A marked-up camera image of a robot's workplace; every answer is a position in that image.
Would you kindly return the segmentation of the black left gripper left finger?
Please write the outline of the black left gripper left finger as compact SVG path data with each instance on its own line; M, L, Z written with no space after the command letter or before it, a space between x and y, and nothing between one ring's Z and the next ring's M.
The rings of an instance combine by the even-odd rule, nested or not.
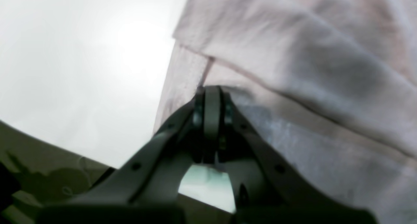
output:
M172 114L122 168L89 192L38 215L38 224L185 224L176 205L195 150L184 142L202 130L204 89Z

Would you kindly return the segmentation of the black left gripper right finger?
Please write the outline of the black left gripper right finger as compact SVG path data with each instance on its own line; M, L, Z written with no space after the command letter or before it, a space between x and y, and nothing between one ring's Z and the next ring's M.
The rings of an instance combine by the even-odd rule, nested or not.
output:
M364 209L312 186L256 132L231 95L215 87L216 152L231 179L232 224L375 224Z

